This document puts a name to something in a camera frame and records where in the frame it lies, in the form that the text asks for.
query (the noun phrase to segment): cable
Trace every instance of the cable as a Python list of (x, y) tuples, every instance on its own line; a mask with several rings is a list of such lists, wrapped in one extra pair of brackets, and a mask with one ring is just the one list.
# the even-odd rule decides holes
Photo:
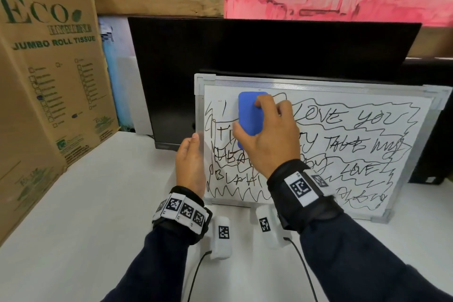
[(283, 240), (286, 240), (286, 241), (291, 242), (291, 243), (293, 244), (294, 248), (296, 249), (297, 254), (299, 255), (300, 260), (302, 260), (302, 264), (303, 264), (303, 268), (305, 269), (305, 273), (307, 274), (307, 277), (308, 277), (308, 279), (309, 279), (310, 287), (312, 288), (314, 300), (315, 300), (316, 302), (318, 302), (318, 299), (316, 298), (316, 293), (314, 292), (313, 284), (311, 283), (311, 278), (310, 278), (310, 275), (309, 275), (309, 271), (307, 270), (307, 266), (305, 265), (305, 262), (303, 261), (303, 258), (302, 258), (302, 255), (301, 255), (300, 252), (299, 252), (299, 249), (297, 248), (296, 244), (295, 244), (290, 238), (283, 238)]
[(197, 269), (195, 270), (195, 275), (193, 275), (192, 286), (190, 287), (189, 298), (187, 299), (187, 302), (190, 301), (190, 295), (192, 294), (193, 284), (195, 283), (195, 277), (197, 276), (197, 272), (198, 272), (198, 269), (200, 268), (201, 262), (203, 261), (204, 257), (206, 257), (208, 254), (211, 254), (211, 253), (212, 253), (212, 251), (207, 251), (205, 254), (203, 254), (200, 261), (198, 262)]

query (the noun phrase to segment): white tabletop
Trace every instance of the white tabletop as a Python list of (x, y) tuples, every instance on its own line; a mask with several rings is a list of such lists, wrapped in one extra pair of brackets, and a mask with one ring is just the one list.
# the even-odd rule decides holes
[[(152, 214), (174, 185), (174, 158), (174, 152), (156, 150), (149, 137), (119, 132), (73, 164), (0, 248), (0, 301), (102, 299), (141, 250)], [(233, 255), (205, 259), (193, 301), (313, 301), (292, 246), (266, 248), (248, 208), (211, 209), (231, 220)], [(407, 184), (394, 210), (388, 225), (359, 223), (453, 294), (451, 183)], [(200, 246), (189, 249), (183, 301)], [(312, 280), (318, 300), (326, 301), (313, 274)]]

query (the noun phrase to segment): brown cardboard box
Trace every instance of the brown cardboard box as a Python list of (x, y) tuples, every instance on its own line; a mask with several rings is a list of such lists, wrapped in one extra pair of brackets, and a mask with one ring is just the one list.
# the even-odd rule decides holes
[(0, 243), (118, 130), (93, 0), (0, 0)]

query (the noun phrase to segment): person's left hand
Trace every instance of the person's left hand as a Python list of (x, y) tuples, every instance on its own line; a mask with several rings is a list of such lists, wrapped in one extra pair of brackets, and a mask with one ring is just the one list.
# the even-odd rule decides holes
[(200, 136), (197, 133), (185, 138), (179, 146), (176, 153), (176, 185), (184, 186), (203, 198), (206, 177), (199, 147)]

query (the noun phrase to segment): monitor screen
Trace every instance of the monitor screen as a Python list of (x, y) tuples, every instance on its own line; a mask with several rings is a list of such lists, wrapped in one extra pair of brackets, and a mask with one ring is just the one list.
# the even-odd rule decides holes
[(193, 75), (391, 81), (420, 24), (129, 17), (156, 148), (195, 130)]

